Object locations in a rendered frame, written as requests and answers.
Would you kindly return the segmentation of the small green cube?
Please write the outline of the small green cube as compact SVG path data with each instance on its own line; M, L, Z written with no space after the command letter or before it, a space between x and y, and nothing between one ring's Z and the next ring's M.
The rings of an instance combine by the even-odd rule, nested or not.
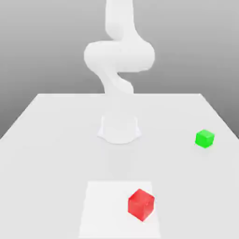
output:
M208 148L213 144L214 137L214 133L203 129L196 133L195 144L203 148Z

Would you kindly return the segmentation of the small red cube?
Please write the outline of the small red cube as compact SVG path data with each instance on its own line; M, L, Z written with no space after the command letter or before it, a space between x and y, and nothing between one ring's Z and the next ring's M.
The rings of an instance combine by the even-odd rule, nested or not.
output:
M154 210L155 197L142 189L136 190L128 199L128 213L144 221Z

